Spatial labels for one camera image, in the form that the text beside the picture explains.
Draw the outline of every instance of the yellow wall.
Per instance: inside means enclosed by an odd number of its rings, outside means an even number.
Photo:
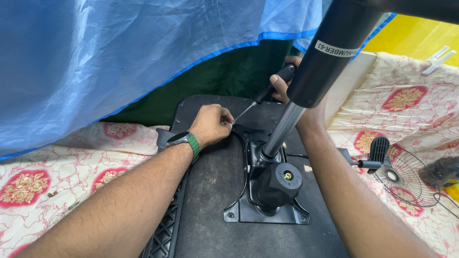
[[[445,64],[459,66],[459,25],[398,14],[363,50],[425,60],[446,45],[458,53]]]

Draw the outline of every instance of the green watch strap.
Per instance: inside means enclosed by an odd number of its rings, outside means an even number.
[[[199,142],[196,140],[195,136],[191,134],[191,136],[188,138],[188,143],[191,145],[193,148],[193,162],[198,158],[199,156]]]

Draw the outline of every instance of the smartwatch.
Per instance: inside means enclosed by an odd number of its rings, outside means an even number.
[[[199,142],[192,133],[183,132],[174,135],[167,141],[166,146],[170,147],[184,142],[188,142],[193,149],[193,161],[191,162],[193,164],[199,157]]]

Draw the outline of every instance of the watch face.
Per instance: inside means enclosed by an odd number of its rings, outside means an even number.
[[[172,136],[168,142],[174,142],[188,135],[188,132],[179,133],[178,135]]]

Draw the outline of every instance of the black knob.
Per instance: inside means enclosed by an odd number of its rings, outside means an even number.
[[[275,163],[257,179],[257,197],[267,207],[281,207],[298,196],[302,185],[301,173],[295,166]]]

